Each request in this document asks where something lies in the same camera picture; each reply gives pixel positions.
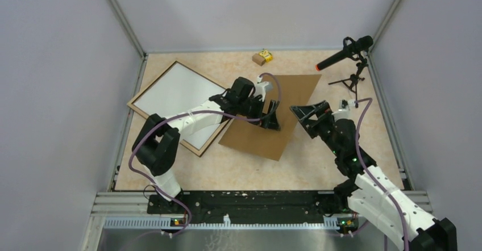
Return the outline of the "brown backing board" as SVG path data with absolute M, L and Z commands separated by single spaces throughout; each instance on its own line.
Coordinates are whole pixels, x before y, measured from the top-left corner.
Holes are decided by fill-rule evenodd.
M 276 117 L 281 129 L 264 129 L 242 120 L 234 120 L 219 141 L 220 145 L 271 160 L 280 160 L 298 123 L 291 106 L 303 106 L 313 94 L 320 75 L 279 75 L 280 107 Z

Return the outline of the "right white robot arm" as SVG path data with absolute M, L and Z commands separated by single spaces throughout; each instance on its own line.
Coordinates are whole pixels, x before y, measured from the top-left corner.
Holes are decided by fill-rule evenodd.
M 398 250 L 457 250 L 457 231 L 448 219 L 437 219 L 388 179 L 360 143 L 365 108 L 357 122 L 349 107 L 333 111 L 326 101 L 291 106 L 291 112 L 312 138 L 333 152 L 338 170 L 348 179 L 334 191 L 334 207 L 354 211 L 382 232 Z

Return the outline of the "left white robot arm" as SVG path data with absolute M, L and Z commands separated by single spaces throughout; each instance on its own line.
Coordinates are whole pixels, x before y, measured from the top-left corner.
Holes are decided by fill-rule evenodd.
M 182 206 L 182 188 L 172 168 L 184 138 L 230 119 L 264 129 L 281 129 L 276 118 L 281 85 L 276 77 L 272 82 L 263 81 L 263 77 L 259 75 L 256 82 L 239 77 L 231 87 L 210 96 L 198 107 L 167 118 L 153 114 L 146 119 L 132 146 L 128 167 L 152 183 L 167 212 L 175 213 Z

